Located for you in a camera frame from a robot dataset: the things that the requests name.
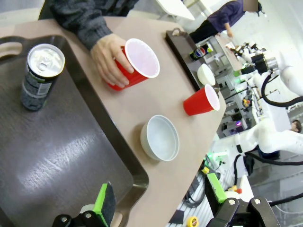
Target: bowl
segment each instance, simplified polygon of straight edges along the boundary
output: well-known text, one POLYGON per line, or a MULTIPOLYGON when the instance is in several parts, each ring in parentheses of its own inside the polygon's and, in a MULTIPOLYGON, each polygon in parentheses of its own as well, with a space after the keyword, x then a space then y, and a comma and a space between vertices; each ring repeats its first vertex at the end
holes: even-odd
POLYGON ((214 74, 206 64, 202 64, 198 68, 197 74, 199 81, 203 85, 209 84, 210 86, 214 86, 216 84, 216 80, 214 79, 214 74))
POLYGON ((160 161, 169 162, 179 152, 179 137, 173 123, 165 116, 153 116, 142 128, 140 140, 145 153, 160 161))

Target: black pants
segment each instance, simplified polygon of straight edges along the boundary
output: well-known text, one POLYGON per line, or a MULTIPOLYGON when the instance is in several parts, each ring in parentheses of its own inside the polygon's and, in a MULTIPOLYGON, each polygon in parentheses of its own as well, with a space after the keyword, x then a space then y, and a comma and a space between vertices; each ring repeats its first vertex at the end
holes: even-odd
POLYGON ((194 32, 192 32, 190 37, 195 43, 207 39, 210 36, 216 35, 218 32, 208 20, 205 20, 201 26, 194 32))

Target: red plastic cup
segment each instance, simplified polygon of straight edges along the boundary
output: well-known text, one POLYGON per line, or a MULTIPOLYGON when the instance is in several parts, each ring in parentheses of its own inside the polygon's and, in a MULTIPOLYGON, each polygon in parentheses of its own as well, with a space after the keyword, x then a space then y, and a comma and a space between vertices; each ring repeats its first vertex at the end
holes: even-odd
POLYGON ((127 70, 125 70, 117 60, 115 60, 120 71, 129 80, 129 84, 124 88, 120 88, 117 85, 112 86, 108 84, 112 89, 121 91, 148 78, 155 78, 159 75, 159 60, 155 52, 145 42, 141 41, 140 39, 129 39, 126 41, 122 51, 127 57, 129 63, 134 68, 134 72, 127 72, 127 70))
POLYGON ((185 112, 189 115, 203 114, 220 109, 220 101, 212 86, 206 84, 204 88, 194 93, 183 102, 185 112))

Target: person's hand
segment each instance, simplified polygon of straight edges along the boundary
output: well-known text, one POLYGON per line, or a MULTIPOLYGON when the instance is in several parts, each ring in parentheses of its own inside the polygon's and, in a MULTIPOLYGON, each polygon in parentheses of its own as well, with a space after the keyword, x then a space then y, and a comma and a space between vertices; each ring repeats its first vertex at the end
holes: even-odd
POLYGON ((125 43, 124 39, 115 34, 110 34, 99 39, 90 50, 91 57, 96 63, 101 78, 107 83, 117 85, 121 88, 128 85, 129 81, 118 69, 114 58, 129 73, 134 72, 134 69, 121 50, 121 46, 125 46, 125 43))
POLYGON ((227 35, 228 37, 233 38, 233 34, 231 30, 227 30, 227 35))

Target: wooden table surface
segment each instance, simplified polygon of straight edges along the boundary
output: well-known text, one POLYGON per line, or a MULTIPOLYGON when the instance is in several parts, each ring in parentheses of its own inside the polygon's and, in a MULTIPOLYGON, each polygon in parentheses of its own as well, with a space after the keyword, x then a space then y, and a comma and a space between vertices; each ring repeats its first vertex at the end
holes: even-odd
POLYGON ((219 111, 191 117, 184 112, 182 102, 194 93, 194 89, 164 40, 165 31, 179 27, 178 24, 124 17, 107 17, 106 21, 108 27, 125 40, 141 39, 155 51, 161 67, 157 78, 121 92, 111 90, 100 80, 89 52, 76 36, 62 29, 54 20, 1 28, 0 36, 34 38, 62 35, 67 38, 111 118, 149 176, 148 189, 133 207, 127 226, 163 227, 184 197, 212 144, 226 108, 225 101, 220 93, 219 111), (171 162, 150 159, 140 144, 142 126, 156 114, 168 117, 178 131, 180 150, 171 162))

